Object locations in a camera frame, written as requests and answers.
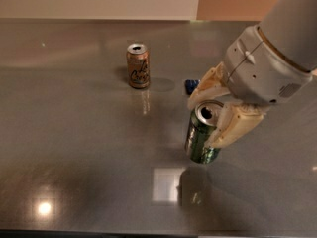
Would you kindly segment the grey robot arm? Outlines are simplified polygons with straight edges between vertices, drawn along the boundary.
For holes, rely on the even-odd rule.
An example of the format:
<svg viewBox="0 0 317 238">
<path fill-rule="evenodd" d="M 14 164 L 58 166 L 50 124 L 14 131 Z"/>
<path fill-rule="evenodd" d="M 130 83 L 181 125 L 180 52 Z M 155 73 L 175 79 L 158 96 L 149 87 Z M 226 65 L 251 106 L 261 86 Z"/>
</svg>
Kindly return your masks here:
<svg viewBox="0 0 317 238">
<path fill-rule="evenodd" d="M 287 102 L 317 68 L 317 0 L 279 0 L 246 28 L 202 77 L 188 108 L 231 95 L 205 145 L 224 148 L 253 130 L 271 106 Z"/>
</svg>

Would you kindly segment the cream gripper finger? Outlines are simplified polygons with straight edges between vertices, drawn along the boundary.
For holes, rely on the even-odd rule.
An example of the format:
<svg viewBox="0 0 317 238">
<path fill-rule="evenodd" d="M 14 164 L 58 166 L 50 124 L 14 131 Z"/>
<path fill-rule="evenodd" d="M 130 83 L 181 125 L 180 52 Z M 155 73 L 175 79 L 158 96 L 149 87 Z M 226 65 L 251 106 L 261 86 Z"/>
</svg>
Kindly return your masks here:
<svg viewBox="0 0 317 238">
<path fill-rule="evenodd" d="M 205 100 L 213 100 L 230 93 L 224 83 L 223 68 L 224 64 L 220 62 L 205 73 L 187 101 L 187 108 L 189 110 L 193 110 L 196 105 Z"/>
<path fill-rule="evenodd" d="M 264 112 L 253 104 L 225 103 L 216 123 L 216 129 L 205 143 L 206 147 L 225 148 L 258 126 Z"/>
</svg>

